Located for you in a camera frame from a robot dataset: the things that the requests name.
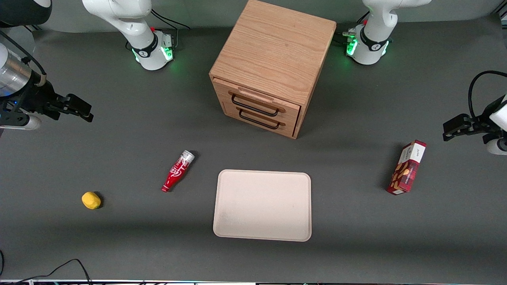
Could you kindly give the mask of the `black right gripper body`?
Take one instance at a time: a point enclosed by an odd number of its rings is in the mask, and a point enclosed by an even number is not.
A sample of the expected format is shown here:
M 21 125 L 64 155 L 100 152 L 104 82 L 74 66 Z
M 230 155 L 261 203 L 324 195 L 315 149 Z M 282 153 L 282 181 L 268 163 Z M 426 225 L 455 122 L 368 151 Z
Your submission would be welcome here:
M 37 112 L 47 116 L 47 105 L 62 105 L 51 83 L 38 87 L 28 83 L 9 96 L 1 97 L 1 124 L 29 124 L 30 115 Z

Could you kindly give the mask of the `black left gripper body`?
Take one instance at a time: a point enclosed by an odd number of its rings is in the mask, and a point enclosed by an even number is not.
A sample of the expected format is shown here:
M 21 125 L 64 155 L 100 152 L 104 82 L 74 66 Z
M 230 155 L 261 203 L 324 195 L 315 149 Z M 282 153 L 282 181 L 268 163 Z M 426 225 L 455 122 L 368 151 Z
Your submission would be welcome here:
M 498 125 L 493 123 L 490 115 L 498 108 L 498 99 L 488 104 L 482 114 L 476 116 L 473 108 L 471 95 L 469 95 L 469 112 L 470 112 L 470 132 L 469 135 L 478 135 L 485 133 L 491 136 L 498 136 Z

